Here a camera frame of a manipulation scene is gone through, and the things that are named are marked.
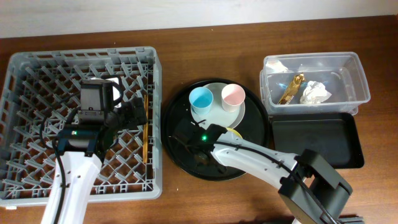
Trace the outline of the pink plastic cup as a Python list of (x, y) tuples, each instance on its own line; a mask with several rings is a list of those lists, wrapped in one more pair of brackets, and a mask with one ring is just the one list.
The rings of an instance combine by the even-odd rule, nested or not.
[(226, 85), (221, 91), (222, 107), (229, 113), (238, 110), (245, 98), (246, 93), (243, 87), (238, 84)]

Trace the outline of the grey plastic dishwasher rack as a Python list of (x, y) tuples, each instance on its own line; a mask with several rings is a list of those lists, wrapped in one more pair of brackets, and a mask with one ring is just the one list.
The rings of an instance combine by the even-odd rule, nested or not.
[(123, 100), (149, 97), (148, 154), (143, 126), (122, 129), (104, 159), (91, 202), (158, 198), (162, 193), (162, 66), (153, 47), (14, 54), (1, 75), (1, 206), (45, 205), (55, 174), (51, 139), (80, 105), (83, 80), (121, 77)]

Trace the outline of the light blue plastic cup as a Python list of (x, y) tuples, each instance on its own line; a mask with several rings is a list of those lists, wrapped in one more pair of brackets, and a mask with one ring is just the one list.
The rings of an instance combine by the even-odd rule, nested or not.
[(199, 115), (210, 112), (213, 99), (212, 92), (206, 87), (194, 88), (188, 97), (192, 110)]

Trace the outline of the yellow plastic bowl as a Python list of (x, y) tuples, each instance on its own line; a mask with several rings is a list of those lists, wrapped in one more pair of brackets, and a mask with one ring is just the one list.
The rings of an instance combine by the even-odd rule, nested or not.
[(228, 131), (232, 132), (233, 134), (235, 134), (238, 138), (242, 139), (242, 135), (240, 135), (235, 129), (232, 128), (226, 128)]

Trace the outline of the round black tray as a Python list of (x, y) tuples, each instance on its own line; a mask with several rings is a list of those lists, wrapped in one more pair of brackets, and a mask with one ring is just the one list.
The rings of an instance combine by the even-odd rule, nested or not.
[[(171, 160), (178, 165), (179, 168), (194, 177), (212, 181), (235, 179), (242, 176), (244, 172), (232, 167), (222, 166), (214, 161), (214, 159), (211, 159), (210, 165), (181, 165), (177, 161), (176, 152), (177, 146), (179, 146), (179, 144), (172, 137), (173, 131), (178, 122), (183, 118), (187, 118), (196, 123), (191, 114), (191, 104), (188, 100), (189, 94), (194, 88), (204, 87), (204, 85), (213, 82), (226, 83), (227, 85), (233, 83), (231, 80), (222, 78), (201, 80), (186, 86), (177, 92), (169, 101), (162, 114), (160, 131), (162, 143), (165, 146), (167, 154), (170, 156)], [(268, 147), (271, 128), (266, 109), (261, 103), (260, 99), (251, 90), (245, 86), (243, 89), (246, 93), (246, 98), (244, 101), (246, 110), (243, 120), (234, 129), (240, 135), (242, 135), (243, 139), (264, 147)]]

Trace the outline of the brown gold snack wrapper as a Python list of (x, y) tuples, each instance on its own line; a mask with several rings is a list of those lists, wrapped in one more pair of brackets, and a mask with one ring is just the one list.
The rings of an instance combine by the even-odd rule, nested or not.
[(300, 73), (299, 75), (295, 75), (292, 79), (292, 81), (289, 83), (287, 86), (286, 90), (284, 91), (284, 94), (280, 98), (278, 104), (279, 105), (288, 105), (294, 98), (294, 96), (297, 94), (297, 92), (300, 89), (301, 84), (305, 81), (305, 76), (303, 73)]

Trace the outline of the pale grey round plate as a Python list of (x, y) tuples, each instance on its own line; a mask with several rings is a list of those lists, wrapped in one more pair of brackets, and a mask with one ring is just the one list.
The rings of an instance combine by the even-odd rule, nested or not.
[(204, 85), (205, 88), (209, 89), (213, 94), (213, 103), (211, 110), (207, 114), (196, 114), (191, 107), (192, 118), (198, 123), (198, 125), (204, 129), (207, 129), (211, 124), (217, 124), (225, 128), (234, 129), (243, 120), (246, 105), (243, 102), (239, 109), (229, 113), (222, 107), (221, 91), (226, 86), (226, 83), (209, 83)]

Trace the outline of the black rectangular tray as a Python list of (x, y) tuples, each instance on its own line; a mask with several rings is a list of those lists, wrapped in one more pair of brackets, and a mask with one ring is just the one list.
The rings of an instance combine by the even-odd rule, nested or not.
[(284, 114), (271, 119), (276, 151), (301, 154), (310, 149), (335, 169), (359, 169), (364, 155), (353, 115)]

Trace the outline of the white tissue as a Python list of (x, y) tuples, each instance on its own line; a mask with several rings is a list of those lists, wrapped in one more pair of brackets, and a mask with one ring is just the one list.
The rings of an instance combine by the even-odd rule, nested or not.
[(330, 98), (332, 94), (326, 90), (321, 82), (309, 81), (300, 97), (300, 104), (313, 105), (323, 103)]

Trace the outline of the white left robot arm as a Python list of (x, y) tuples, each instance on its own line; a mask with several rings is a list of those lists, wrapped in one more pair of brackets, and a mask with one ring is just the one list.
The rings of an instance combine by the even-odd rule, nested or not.
[[(89, 123), (85, 113), (104, 119)], [(118, 131), (146, 122), (146, 106), (140, 97), (108, 111), (73, 109), (64, 128), (52, 139), (55, 175), (41, 222), (82, 223), (105, 155), (118, 143)]]

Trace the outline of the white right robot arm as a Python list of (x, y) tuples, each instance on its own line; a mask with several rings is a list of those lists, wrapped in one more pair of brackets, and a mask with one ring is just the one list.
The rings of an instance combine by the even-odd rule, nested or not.
[(296, 223), (342, 223), (350, 184), (317, 152), (276, 152), (217, 124), (183, 119), (172, 136), (189, 152), (251, 174), (275, 187)]

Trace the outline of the clear plastic bin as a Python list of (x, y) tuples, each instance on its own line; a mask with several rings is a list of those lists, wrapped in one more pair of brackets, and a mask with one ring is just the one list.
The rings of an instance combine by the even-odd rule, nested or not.
[[(303, 74), (305, 81), (287, 105), (278, 104), (293, 77)], [(300, 103), (307, 83), (319, 82), (331, 93), (319, 104)], [(358, 113), (358, 106), (371, 99), (368, 81), (354, 52), (322, 52), (270, 55), (260, 72), (261, 101), (269, 115)]]

